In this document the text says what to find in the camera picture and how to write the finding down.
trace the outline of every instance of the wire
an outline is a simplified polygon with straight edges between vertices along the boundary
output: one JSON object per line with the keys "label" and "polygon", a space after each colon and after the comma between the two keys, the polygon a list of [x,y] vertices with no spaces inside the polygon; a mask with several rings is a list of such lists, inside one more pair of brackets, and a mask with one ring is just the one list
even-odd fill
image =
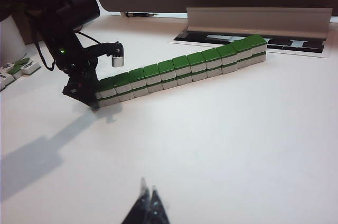
{"label": "wire", "polygon": [[42,63],[43,63],[43,65],[44,65],[48,70],[53,71],[53,70],[54,70],[54,66],[55,66],[55,59],[54,59],[54,61],[53,61],[53,63],[52,63],[52,67],[48,67],[48,66],[47,66],[47,63],[46,63],[46,61],[45,61],[45,59],[44,59],[44,57],[43,57],[43,55],[42,55],[42,52],[41,52],[41,49],[40,49],[40,46],[39,46],[39,42],[37,41],[36,30],[35,30],[35,28],[34,28],[34,26],[33,26],[33,23],[32,23],[31,21],[30,21],[30,25],[31,25],[32,39],[33,39],[33,42],[34,42],[35,47],[36,47],[36,49],[37,49],[37,52],[38,52],[39,55],[40,55],[40,58],[41,58],[41,60],[42,60]]}
{"label": "wire", "polygon": [[89,35],[83,34],[83,33],[80,32],[80,31],[74,30],[74,33],[78,33],[78,34],[80,34],[80,35],[83,35],[83,36],[85,36],[86,38],[89,38],[90,40],[93,40],[94,42],[96,42],[96,43],[98,43],[98,44],[101,44],[101,43],[100,43],[99,41],[97,41],[96,39],[92,38],[92,37],[89,36]]}

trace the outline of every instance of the robotic arm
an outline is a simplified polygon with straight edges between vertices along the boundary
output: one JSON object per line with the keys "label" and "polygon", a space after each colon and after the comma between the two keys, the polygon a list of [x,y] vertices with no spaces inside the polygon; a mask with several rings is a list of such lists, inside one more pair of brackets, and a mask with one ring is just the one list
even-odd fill
{"label": "robotic arm", "polygon": [[[98,79],[96,66],[98,57],[106,54],[112,57],[112,66],[123,66],[121,43],[99,43],[84,48],[76,36],[76,29],[100,15],[96,0],[8,0],[22,3],[32,30],[32,38],[42,62],[47,69],[54,65],[69,76],[63,94],[91,107],[99,109],[95,96]],[[52,67],[44,61],[36,40],[40,33],[49,52],[54,58]]]}

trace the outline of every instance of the green mahjong tile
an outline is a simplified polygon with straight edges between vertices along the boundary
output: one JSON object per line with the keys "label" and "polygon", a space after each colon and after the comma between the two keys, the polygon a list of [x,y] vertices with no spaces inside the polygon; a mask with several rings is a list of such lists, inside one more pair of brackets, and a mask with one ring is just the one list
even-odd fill
{"label": "green mahjong tile", "polygon": [[177,76],[176,79],[180,80],[180,79],[183,79],[183,78],[186,78],[186,77],[189,77],[189,76],[191,76],[191,73],[187,73],[187,74],[184,74],[184,75]]}
{"label": "green mahjong tile", "polygon": [[191,75],[197,75],[197,74],[204,73],[204,72],[206,72],[206,70],[202,70],[202,71],[198,71],[198,72],[192,72]]}
{"label": "green mahjong tile", "polygon": [[158,70],[161,74],[167,73],[167,72],[172,72],[172,71],[175,70],[173,61],[171,59],[160,62],[157,65],[158,65]]}
{"label": "green mahjong tile", "polygon": [[201,52],[192,53],[186,56],[189,60],[191,66],[196,66],[198,64],[205,63],[205,59]]}
{"label": "green mahjong tile", "polygon": [[9,74],[15,74],[20,71],[20,68],[22,67],[21,64],[15,65],[10,71],[8,71]]}
{"label": "green mahjong tile", "polygon": [[216,69],[220,69],[222,66],[219,66],[219,67],[214,67],[214,68],[210,68],[210,69],[207,69],[207,71],[212,71],[212,70],[216,70]]}
{"label": "green mahjong tile", "polygon": [[266,54],[265,51],[264,52],[260,52],[260,53],[252,55],[252,58],[259,57],[259,56],[262,56],[262,55],[265,55],[265,54]]}
{"label": "green mahjong tile", "polygon": [[143,67],[144,77],[150,78],[159,75],[157,64],[151,64],[150,66]]}
{"label": "green mahjong tile", "polygon": [[248,36],[245,38],[245,40],[251,45],[251,47],[257,47],[266,44],[265,39],[259,34]]}
{"label": "green mahjong tile", "polygon": [[202,55],[206,62],[211,62],[217,59],[221,59],[221,55],[218,53],[218,51],[215,48],[202,51]]}
{"label": "green mahjong tile", "polygon": [[129,71],[129,82],[136,82],[144,79],[143,68],[137,68]]}
{"label": "green mahjong tile", "polygon": [[161,83],[168,83],[168,82],[171,82],[171,81],[174,81],[176,80],[176,78],[172,78],[172,79],[168,79],[168,80],[162,80]]}
{"label": "green mahjong tile", "polygon": [[97,91],[103,92],[112,88],[114,88],[114,76],[100,80],[99,85],[97,86]]}
{"label": "green mahjong tile", "polygon": [[237,64],[237,62],[231,63],[231,64],[223,64],[222,67],[230,67],[230,66],[233,66],[234,64]]}
{"label": "green mahjong tile", "polygon": [[114,88],[129,84],[129,73],[123,72],[114,76]]}
{"label": "green mahjong tile", "polygon": [[16,62],[14,63],[14,65],[15,65],[15,66],[18,66],[18,65],[20,65],[20,64],[27,64],[29,60],[30,60],[30,58],[20,59],[20,60],[16,61]]}
{"label": "green mahjong tile", "polygon": [[217,47],[216,50],[221,55],[222,58],[227,58],[230,56],[234,56],[237,54],[234,47],[231,46],[231,44],[226,44],[221,47]]}
{"label": "green mahjong tile", "polygon": [[247,51],[251,49],[250,43],[248,43],[245,39],[233,41],[231,43],[231,46],[234,47],[237,52]]}
{"label": "green mahjong tile", "polygon": [[188,58],[185,55],[174,58],[173,64],[176,70],[190,66]]}

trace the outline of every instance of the row of mahjong tiles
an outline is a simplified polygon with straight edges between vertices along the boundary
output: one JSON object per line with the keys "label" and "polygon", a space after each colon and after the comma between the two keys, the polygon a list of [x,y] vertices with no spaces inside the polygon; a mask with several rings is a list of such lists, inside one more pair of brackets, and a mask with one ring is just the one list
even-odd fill
{"label": "row of mahjong tiles", "polygon": [[266,41],[258,34],[218,48],[180,56],[100,80],[96,97],[100,106],[211,78],[263,62]]}

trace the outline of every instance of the white tabletop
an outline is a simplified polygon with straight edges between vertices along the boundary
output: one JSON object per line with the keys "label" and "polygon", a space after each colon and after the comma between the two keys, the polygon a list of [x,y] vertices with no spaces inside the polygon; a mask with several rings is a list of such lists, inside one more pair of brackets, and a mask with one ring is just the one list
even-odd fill
{"label": "white tabletop", "polygon": [[[101,79],[208,49],[169,43],[186,24],[102,15],[82,31],[124,45]],[[62,95],[67,80],[42,68],[1,92],[3,224],[121,223],[141,177],[172,224],[337,223],[338,42],[96,113]]]}

